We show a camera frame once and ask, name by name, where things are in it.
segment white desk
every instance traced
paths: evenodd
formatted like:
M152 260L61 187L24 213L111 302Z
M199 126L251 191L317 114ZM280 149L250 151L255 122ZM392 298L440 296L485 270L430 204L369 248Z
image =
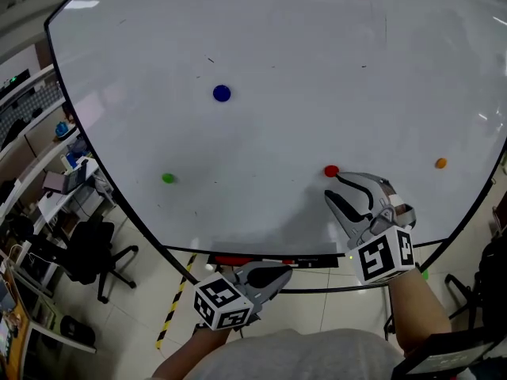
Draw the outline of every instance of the white desk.
M506 25L506 0L75 0L48 32L140 228L268 257L343 252L329 164L389 179L415 244L451 236L507 138Z
M98 163L95 159L86 158L84 156L79 158L76 163L78 163L78 165L81 165L81 162L85 159L88 159L88 163L86 164L86 179L88 180L95 172L97 172ZM79 190L80 187L81 186L65 195L53 193L49 198L47 196L44 196L37 204L40 213L44 217L44 220L46 222L50 222L58 213L58 211L60 211L62 207L69 202L71 197Z

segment wall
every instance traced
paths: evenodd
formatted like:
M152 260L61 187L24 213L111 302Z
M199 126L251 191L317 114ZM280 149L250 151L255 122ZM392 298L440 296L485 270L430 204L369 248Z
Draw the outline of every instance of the wall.
M30 76L40 70L39 59L33 44L0 64L0 85L25 69L30 71Z

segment orange ball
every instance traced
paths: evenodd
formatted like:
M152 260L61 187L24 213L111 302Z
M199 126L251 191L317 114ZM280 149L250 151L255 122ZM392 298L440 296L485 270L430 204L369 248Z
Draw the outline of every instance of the orange ball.
M443 169L445 166L447 166L447 159L446 158L440 158L438 161L436 161L435 163L435 167L437 169Z

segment floor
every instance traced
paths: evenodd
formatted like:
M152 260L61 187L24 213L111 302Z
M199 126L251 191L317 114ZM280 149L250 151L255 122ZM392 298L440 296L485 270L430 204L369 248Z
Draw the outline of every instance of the floor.
M463 302L452 296L444 284L451 272L466 285L473 284L481 252L490 241L491 209L507 191L507 176L498 170L496 184L473 219L465 227L444 255L429 268L428 283L448 313ZM131 290L121 282L109 278L106 293L107 305L97 301L97 283L83 286L72 283L65 275L56 291L57 305L67 314L91 325L97 334L97 354L72 350L67 373L79 379L143 379L152 375L155 368L173 354L192 335L198 316L193 311L192 286L187 285L170 328L159 351L155 341L177 292L181 276L149 244L127 219L120 207L106 216L114 222L117 235L114 249L138 245L139 253L123 260L120 268L126 276L137 282ZM416 249L421 263L436 245ZM174 252L186 264L190 254ZM303 269L295 271L288 288L344 287L358 285L352 266L341 258L339 268ZM205 269L206 256L199 255L193 264L192 274L203 279L210 271ZM243 330L245 336L260 336L280 329L292 328L300 333L315 333L337 328L365 329L383 336L383 324L389 314L389 301L385 289L361 290L338 294L280 294L261 312L261 321ZM229 341L238 339L233 332ZM394 336L390 342L395 346Z

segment black chair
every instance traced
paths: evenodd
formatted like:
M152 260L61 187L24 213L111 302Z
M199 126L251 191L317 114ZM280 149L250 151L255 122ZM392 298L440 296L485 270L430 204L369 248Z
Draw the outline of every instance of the black chair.
M507 333L505 320L505 278L504 268L507 260L507 239L499 237L488 244L482 251L478 272L475 273L473 288L464 286L455 276L447 275L445 283L454 283L467 300L449 319L469 311L468 329L474 328L477 309L482 309L482 323L485 327L500 333Z
M60 248L47 239L33 235L33 225L26 217L15 217L10 227L17 237L30 241L30 252L44 260L50 260L60 265L69 279L79 281L81 284L91 284L99 276L97 299L104 304L108 299L102 295L105 278L111 273L117 279L135 288L135 282L125 279L115 271L116 262L129 252L137 253L139 248L128 246L116 255L111 254L111 239L114 233L112 222L103 222L103 217L93 216L87 222L80 222L69 240L57 226L54 232L62 238L67 249Z

